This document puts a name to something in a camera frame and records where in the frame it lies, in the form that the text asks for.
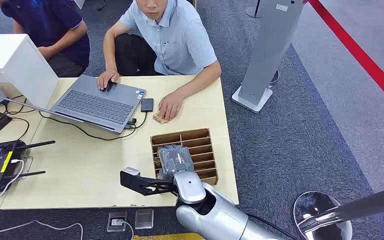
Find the person's left hand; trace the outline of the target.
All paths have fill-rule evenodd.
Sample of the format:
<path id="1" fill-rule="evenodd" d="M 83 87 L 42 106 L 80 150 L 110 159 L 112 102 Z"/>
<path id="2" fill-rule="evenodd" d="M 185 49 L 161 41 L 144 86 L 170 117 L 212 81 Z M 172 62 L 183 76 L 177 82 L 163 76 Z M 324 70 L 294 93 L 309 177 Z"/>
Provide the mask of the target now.
<path id="1" fill-rule="evenodd" d="M 37 49 L 46 60 L 50 59 L 56 54 L 53 46 L 40 46 Z"/>
<path id="2" fill-rule="evenodd" d="M 159 116 L 166 121 L 174 119 L 178 115 L 184 99 L 184 95 L 177 91 L 163 97 L 158 105 Z"/>

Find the person's right hand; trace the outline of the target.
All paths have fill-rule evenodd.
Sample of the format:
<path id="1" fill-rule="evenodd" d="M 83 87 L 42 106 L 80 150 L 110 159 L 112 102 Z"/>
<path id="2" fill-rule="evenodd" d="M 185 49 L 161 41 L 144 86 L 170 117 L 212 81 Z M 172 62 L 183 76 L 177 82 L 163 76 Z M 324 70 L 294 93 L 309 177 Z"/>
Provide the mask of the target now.
<path id="1" fill-rule="evenodd" d="M 104 91 L 107 89 L 110 83 L 115 83 L 120 77 L 118 71 L 116 69 L 106 70 L 101 73 L 97 78 L 96 83 L 99 90 Z"/>

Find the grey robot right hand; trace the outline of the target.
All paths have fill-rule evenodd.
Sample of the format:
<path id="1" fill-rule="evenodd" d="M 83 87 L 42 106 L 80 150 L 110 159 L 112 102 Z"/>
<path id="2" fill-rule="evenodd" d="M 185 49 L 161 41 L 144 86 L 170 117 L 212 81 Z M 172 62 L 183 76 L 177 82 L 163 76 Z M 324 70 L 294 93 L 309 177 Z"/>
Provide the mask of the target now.
<path id="1" fill-rule="evenodd" d="M 157 175 L 157 178 L 160 180 L 168 180 L 178 172 L 194 171 L 191 154 L 185 146 L 175 144 L 164 145 L 157 149 L 157 155 L 161 163 L 161 169 Z"/>

